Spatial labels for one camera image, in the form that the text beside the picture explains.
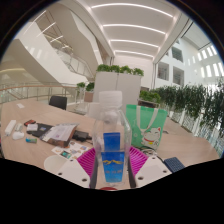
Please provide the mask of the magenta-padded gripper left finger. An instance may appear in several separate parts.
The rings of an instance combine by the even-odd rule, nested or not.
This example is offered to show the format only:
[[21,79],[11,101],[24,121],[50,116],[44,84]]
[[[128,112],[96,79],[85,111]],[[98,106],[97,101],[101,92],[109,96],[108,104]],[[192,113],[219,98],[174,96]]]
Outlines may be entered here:
[[98,163],[92,148],[78,159],[65,162],[56,174],[84,188],[94,189],[97,182]]

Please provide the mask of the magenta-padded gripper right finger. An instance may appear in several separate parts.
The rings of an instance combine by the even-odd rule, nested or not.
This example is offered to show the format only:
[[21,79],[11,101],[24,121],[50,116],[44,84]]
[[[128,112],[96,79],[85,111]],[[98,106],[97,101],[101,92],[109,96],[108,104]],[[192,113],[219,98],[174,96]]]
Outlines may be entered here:
[[171,171],[156,155],[147,156],[137,148],[130,148],[128,176],[131,188],[143,187],[170,174]]

